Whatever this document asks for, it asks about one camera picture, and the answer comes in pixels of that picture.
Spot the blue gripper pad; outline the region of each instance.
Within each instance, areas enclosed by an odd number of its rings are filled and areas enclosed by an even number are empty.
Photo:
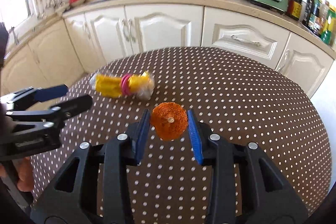
[[[203,163],[202,142],[200,138],[200,127],[198,120],[192,110],[188,110],[188,131],[194,157],[199,165]]]
[[[141,120],[137,125],[136,134],[137,141],[135,146],[135,156],[134,159],[137,164],[142,160],[143,154],[145,152],[145,146],[147,142],[147,136],[150,127],[151,114],[148,109],[145,109],[142,113]]]
[[[57,85],[47,89],[36,90],[34,99],[38,102],[46,102],[58,97],[65,96],[68,93],[66,85]]]

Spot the human hand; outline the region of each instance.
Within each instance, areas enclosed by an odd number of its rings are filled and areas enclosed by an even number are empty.
[[[34,189],[33,167],[30,157],[25,157],[22,162],[16,166],[19,181],[17,188],[22,192],[31,192]],[[0,164],[0,176],[6,177],[5,168]]]

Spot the yellow object in plastic bag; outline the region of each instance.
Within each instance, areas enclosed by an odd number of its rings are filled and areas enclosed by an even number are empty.
[[[90,79],[90,85],[105,97],[117,98],[121,95],[135,94],[140,99],[149,100],[155,81],[148,71],[142,75],[127,74],[123,77],[110,77],[97,73]]]
[[[101,92],[101,95],[104,97],[116,98],[122,95],[120,83],[120,77],[109,77],[97,74],[95,90]]]

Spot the metal screw head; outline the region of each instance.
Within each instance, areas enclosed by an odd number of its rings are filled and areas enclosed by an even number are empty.
[[[60,109],[61,109],[60,106],[54,106],[54,107],[51,108],[51,110],[53,110],[53,111],[57,111],[57,110],[60,110]]]
[[[79,147],[81,149],[87,149],[90,146],[90,144],[88,142],[82,142]]]
[[[118,138],[119,141],[124,141],[128,138],[128,136],[127,136],[127,134],[122,133],[122,134],[119,134],[117,138]]]
[[[210,140],[218,141],[221,137],[218,134],[211,134]]]
[[[54,123],[53,123],[53,122],[45,122],[45,123],[43,124],[43,126],[46,127],[46,128],[50,128],[50,127],[53,127],[53,126],[54,126]]]
[[[249,148],[254,150],[258,148],[258,145],[256,143],[249,143]]]

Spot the polka dot tablecloth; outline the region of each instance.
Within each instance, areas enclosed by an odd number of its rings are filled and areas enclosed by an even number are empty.
[[[122,76],[153,72],[149,101],[105,98],[91,90],[91,75],[69,88],[66,97],[90,94],[91,110],[68,120],[61,148],[33,156],[34,197],[41,194],[83,141],[98,145],[139,121],[145,108],[176,102],[194,109],[213,132],[240,145],[257,142],[302,198],[311,214],[327,195],[331,152],[324,125],[302,89],[283,75],[246,57],[210,47],[166,48],[116,60],[100,72]],[[135,223],[203,223],[211,168],[199,166],[188,132],[164,142],[151,128],[141,166],[127,169]],[[241,214],[236,167],[236,214]],[[101,190],[98,214],[104,214]]]

